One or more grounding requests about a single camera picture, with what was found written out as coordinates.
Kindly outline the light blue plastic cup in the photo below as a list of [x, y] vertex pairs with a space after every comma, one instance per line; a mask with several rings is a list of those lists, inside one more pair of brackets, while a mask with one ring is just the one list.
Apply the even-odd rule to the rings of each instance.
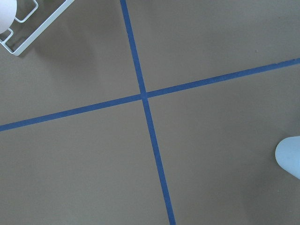
[[300, 179], [300, 137], [283, 139], [275, 149], [278, 165], [292, 176]]

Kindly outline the white cup rack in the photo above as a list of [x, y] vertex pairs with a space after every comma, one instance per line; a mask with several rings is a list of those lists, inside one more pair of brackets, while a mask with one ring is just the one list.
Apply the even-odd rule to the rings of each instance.
[[72, 0], [18, 0], [14, 20], [0, 34], [0, 44], [12, 55], [21, 55], [72, 3]]

